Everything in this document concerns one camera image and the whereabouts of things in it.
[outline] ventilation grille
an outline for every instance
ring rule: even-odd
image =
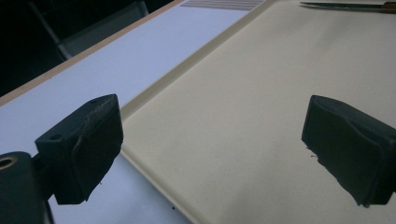
[[[264,0],[190,0],[181,6],[250,11],[263,1]]]

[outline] beige table surface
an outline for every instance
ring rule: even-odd
[[[301,141],[312,94],[396,127],[394,24],[267,1],[122,109],[123,154],[196,223],[395,223]]]

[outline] light blue surface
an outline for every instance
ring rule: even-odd
[[[92,98],[116,93],[125,105],[246,11],[176,6],[0,107],[0,154],[36,154],[34,141]],[[49,200],[57,224],[187,223],[122,156],[87,203]]]

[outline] knife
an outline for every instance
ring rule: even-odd
[[[382,5],[375,4],[348,4],[348,3],[316,3],[301,2],[304,7],[337,9],[337,10],[353,10],[353,11],[371,11],[382,13],[396,13],[396,2],[386,2]]]

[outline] clamp jaw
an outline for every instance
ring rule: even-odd
[[[53,222],[47,200],[87,201],[120,153],[117,95],[93,99],[35,140],[25,152],[0,156],[0,217],[8,223]]]
[[[358,205],[387,204],[396,191],[396,129],[388,124],[313,95],[302,140]]]

